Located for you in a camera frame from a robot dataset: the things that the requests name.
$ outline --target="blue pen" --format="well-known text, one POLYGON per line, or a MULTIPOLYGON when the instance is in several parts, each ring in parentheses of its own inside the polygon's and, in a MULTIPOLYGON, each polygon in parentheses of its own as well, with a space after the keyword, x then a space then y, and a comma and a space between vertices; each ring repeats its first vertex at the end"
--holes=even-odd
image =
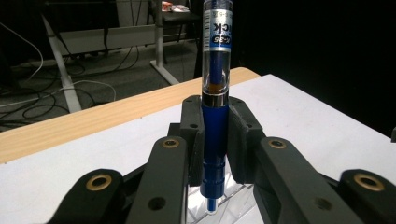
POLYGON ((205 125, 204 172, 201 193, 208 214, 217 211, 224 194, 230 83, 232 0, 204 1, 202 110, 205 125))

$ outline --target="floor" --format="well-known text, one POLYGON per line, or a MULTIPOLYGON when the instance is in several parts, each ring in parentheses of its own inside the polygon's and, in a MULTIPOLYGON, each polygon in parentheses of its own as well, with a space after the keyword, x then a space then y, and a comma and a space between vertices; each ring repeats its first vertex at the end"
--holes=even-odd
MULTIPOLYGON (((179 82, 193 79, 197 53, 194 40, 164 43, 163 50, 167 61, 164 67, 169 73, 179 82)), ((155 60, 154 45, 64 60, 82 109, 169 86, 149 63, 155 60)), ((38 66, 39 62, 29 62, 12 67, 21 88, 2 90, 0 132, 68 114, 55 61, 45 61, 30 77, 38 66)))

